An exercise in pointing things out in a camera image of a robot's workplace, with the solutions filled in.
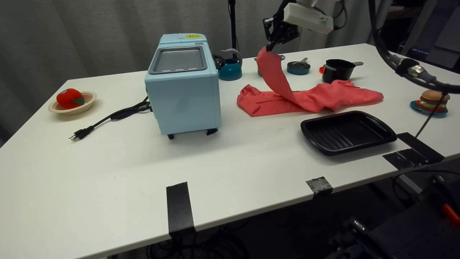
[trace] teal kettle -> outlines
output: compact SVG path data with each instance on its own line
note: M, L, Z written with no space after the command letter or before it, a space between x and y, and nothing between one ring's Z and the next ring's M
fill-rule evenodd
M236 59L225 60L225 65L218 71L219 78L227 81L240 79L243 76L243 59L241 58L240 52L234 48L222 50L222 52L234 53L236 54Z

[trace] light blue toaster oven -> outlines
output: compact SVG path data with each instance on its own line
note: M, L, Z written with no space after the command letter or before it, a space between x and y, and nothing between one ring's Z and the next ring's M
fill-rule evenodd
M163 135L221 126L219 78L206 37L165 34L161 37L145 88Z

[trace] pink towel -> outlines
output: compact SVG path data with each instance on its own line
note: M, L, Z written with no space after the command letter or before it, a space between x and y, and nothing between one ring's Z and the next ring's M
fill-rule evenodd
M237 104L250 116L264 116L287 112L319 112L323 108L336 111L340 106L359 105L383 100L383 94L356 87L351 81L336 80L320 83L306 91L293 92L281 69L278 55L265 47L257 55L257 66L267 85L274 92L261 92L245 86Z

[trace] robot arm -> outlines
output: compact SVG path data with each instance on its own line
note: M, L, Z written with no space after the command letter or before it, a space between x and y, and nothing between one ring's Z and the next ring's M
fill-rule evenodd
M316 8L317 2L318 0L283 0L272 18L263 19L268 40L267 51L272 51L278 43L284 44L299 37L298 26L323 34L331 32L334 29L333 18Z

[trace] beige bowl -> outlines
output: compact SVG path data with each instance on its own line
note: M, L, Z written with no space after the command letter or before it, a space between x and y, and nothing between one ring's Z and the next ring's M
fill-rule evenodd
M81 92L81 94L83 95L83 98L85 98L85 104L81 106L78 106L73 109L64 109L62 106L58 104L56 100L54 100L48 106L48 110L50 112L55 112L55 113L60 113L60 114L65 114L65 115L76 115L76 114L86 112L87 110L89 110L89 108L91 108L92 103L94 102L94 100L97 98L98 95L94 92Z

